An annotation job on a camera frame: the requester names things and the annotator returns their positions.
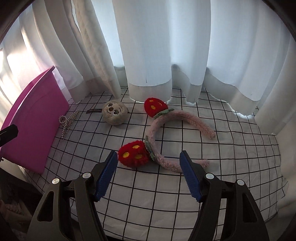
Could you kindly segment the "pearl hair claw clip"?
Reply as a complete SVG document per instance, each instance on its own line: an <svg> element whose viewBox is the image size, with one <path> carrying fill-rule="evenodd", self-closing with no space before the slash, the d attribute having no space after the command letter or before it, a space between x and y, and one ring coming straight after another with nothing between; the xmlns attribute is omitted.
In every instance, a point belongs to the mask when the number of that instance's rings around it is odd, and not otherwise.
<svg viewBox="0 0 296 241"><path fill-rule="evenodd" d="M61 134L62 139L66 137L67 133L70 130L71 125L76 120L78 114L79 114L79 111L76 110L69 117L66 117L65 115L62 115L59 117L59 123L60 125L62 125L62 134Z"/></svg>

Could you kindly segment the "brown hair pin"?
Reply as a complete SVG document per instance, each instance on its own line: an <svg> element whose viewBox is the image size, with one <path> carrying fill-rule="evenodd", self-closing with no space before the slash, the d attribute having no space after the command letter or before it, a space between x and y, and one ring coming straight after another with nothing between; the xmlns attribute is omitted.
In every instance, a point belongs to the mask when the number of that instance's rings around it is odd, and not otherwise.
<svg viewBox="0 0 296 241"><path fill-rule="evenodd" d="M86 113L102 113L102 108L91 108Z"/></svg>

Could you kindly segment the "beige plush sloth head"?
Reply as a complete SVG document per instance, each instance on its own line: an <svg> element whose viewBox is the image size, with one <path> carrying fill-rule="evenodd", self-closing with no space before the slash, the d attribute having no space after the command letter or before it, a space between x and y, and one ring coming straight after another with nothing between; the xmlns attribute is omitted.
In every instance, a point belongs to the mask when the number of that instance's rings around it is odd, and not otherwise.
<svg viewBox="0 0 296 241"><path fill-rule="evenodd" d="M128 109L120 101L111 100L102 109L103 119L110 125L121 125L127 119Z"/></svg>

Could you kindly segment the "pink plastic basin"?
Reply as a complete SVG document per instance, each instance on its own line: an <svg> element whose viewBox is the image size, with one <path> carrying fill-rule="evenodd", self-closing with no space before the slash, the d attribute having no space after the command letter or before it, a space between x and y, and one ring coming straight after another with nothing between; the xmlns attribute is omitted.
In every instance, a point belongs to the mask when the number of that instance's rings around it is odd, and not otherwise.
<svg viewBox="0 0 296 241"><path fill-rule="evenodd" d="M50 67L25 87L2 125L16 125L18 135L1 147L1 157L39 174L45 169L59 117L69 109L54 69L55 66Z"/></svg>

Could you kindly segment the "white checkered bed sheet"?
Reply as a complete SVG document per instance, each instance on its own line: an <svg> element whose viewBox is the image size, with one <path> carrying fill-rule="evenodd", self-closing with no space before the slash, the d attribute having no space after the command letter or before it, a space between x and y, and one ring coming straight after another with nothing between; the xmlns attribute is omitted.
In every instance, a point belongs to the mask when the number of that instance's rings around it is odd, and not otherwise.
<svg viewBox="0 0 296 241"><path fill-rule="evenodd" d="M180 153L186 151L220 180L242 179L264 221L276 215L288 184L276 136L260 129L256 111L242 115L205 89L189 103L177 88L168 101L149 97L142 102L123 88L116 100L128 109L123 124L113 126L102 113L86 113L111 100L105 91L69 101L66 116L79 114L64 139L58 129L43 173L24 171L40 192L55 178L68 181L90 172L116 151L117 168L95 204L105 234L119 240L187 240L201 204L191 196L180 166Z"/></svg>

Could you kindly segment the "white curtain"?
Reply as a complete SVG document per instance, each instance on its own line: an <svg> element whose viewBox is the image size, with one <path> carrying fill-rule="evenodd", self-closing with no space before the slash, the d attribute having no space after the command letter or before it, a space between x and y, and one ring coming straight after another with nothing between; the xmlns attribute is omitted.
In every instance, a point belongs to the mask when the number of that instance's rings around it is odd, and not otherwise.
<svg viewBox="0 0 296 241"><path fill-rule="evenodd" d="M282 1L1 1L1 91L8 104L55 66L63 94L133 100L201 90L264 133L295 129L295 33Z"/></svg>

